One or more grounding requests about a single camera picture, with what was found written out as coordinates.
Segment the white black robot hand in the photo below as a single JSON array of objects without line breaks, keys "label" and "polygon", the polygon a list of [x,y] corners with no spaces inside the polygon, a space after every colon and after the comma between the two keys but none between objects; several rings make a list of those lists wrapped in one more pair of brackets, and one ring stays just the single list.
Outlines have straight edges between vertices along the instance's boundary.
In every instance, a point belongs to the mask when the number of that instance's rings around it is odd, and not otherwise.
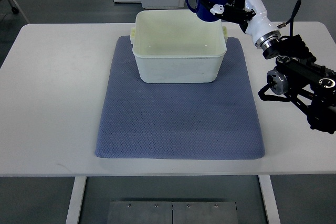
[{"label": "white black robot hand", "polygon": [[227,0],[224,5],[201,0],[201,5],[216,18],[239,24],[258,49],[266,50],[279,41],[279,28],[268,19],[261,0]]}]

